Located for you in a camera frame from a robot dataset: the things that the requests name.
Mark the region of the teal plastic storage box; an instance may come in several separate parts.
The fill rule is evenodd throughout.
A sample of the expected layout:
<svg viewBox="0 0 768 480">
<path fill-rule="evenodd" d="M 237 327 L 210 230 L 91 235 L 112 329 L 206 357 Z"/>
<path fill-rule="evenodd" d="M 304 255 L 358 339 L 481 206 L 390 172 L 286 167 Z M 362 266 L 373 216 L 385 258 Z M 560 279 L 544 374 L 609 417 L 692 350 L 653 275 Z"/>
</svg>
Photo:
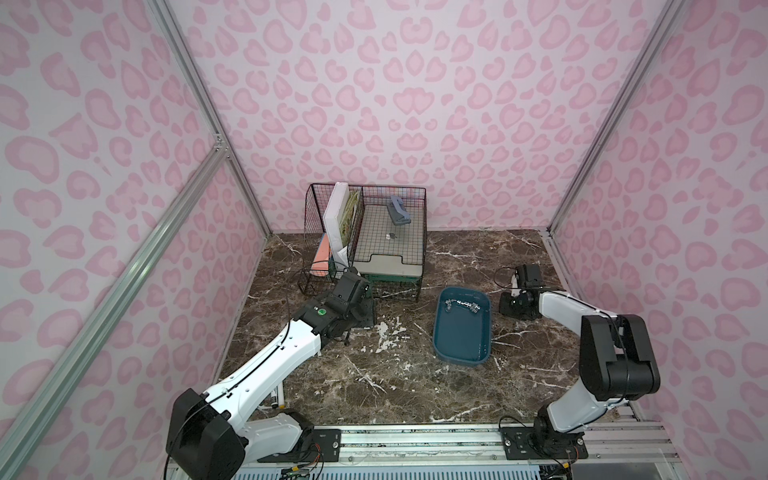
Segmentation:
<svg viewBox="0 0 768 480">
<path fill-rule="evenodd" d="M 445 301 L 453 300 L 450 311 Z M 454 304 L 454 301 L 476 304 L 479 313 Z M 441 361 L 465 367 L 476 367 L 491 354 L 492 305 L 481 291 L 463 287 L 444 288 L 438 297 L 432 343 Z"/>
</svg>

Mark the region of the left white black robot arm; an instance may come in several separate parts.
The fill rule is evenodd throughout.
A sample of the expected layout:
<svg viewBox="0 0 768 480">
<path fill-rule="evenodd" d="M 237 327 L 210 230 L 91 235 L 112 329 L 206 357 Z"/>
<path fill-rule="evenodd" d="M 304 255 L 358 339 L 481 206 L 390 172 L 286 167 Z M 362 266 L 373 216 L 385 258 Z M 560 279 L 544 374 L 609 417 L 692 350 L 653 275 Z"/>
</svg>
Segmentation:
<svg viewBox="0 0 768 480">
<path fill-rule="evenodd" d="M 318 479 L 340 455 L 341 432 L 317 428 L 294 410 L 258 421 L 253 413 L 299 366 L 351 330 L 375 320 L 371 284 L 351 268 L 332 290 L 308 300 L 242 367 L 205 391 L 174 402 L 167 460 L 191 479 L 232 479 L 248 463 L 283 463 L 283 479 Z"/>
</svg>

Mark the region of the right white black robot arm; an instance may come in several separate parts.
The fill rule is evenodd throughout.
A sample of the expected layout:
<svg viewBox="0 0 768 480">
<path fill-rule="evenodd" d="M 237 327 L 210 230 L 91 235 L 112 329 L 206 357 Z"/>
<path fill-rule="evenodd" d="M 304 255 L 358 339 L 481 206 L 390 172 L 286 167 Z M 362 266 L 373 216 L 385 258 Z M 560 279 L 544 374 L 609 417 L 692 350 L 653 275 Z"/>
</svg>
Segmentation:
<svg viewBox="0 0 768 480">
<path fill-rule="evenodd" d="M 579 337 L 578 380 L 543 406 L 524 433 L 505 441 L 547 458 L 580 454 L 587 427 L 616 407 L 657 392 L 661 376 L 645 321 L 588 304 L 564 291 L 504 292 L 500 313 L 519 319 L 548 318 Z"/>
</svg>

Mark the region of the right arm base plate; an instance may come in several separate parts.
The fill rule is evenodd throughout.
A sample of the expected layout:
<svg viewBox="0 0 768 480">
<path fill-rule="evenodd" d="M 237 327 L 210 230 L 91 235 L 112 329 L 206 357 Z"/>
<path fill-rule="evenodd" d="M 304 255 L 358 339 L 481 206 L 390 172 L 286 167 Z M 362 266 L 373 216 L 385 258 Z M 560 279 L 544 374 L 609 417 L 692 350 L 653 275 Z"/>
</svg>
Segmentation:
<svg viewBox="0 0 768 480">
<path fill-rule="evenodd" d="M 565 434 L 533 427 L 501 427 L 507 460 L 557 460 L 565 462 L 589 457 L 583 434 Z"/>
</svg>

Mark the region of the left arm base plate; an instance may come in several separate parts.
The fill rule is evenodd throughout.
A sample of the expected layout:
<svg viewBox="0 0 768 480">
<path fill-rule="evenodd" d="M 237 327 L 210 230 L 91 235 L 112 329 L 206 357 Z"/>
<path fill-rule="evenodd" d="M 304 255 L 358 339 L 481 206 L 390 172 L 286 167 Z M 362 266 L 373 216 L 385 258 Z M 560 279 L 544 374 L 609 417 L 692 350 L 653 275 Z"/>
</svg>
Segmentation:
<svg viewBox="0 0 768 480">
<path fill-rule="evenodd" d="M 258 463 L 312 463 L 315 461 L 338 462 L 342 431 L 331 428 L 314 428 L 304 432 L 297 444 L 287 453 L 273 453 L 259 458 Z"/>
</svg>

